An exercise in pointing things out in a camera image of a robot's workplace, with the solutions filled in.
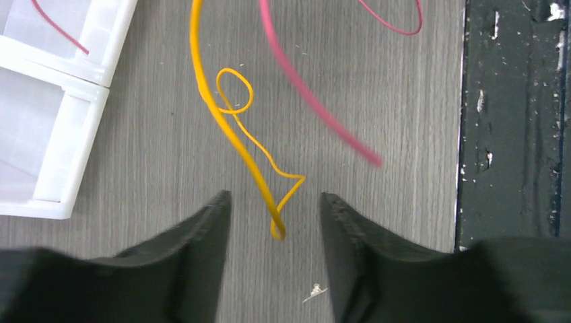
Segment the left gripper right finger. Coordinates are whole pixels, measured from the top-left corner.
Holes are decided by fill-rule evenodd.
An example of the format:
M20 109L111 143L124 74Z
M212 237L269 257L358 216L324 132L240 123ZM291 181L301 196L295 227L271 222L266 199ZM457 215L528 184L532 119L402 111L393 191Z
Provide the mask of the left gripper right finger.
M445 253L320 197L336 322L569 322L570 242L493 238Z

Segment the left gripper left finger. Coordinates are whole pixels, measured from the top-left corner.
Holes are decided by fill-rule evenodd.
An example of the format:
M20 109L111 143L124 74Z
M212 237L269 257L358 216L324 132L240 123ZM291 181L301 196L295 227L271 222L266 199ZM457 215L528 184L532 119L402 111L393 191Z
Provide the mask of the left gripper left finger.
M229 191L162 233L102 258L1 251L2 322L214 322L232 214Z

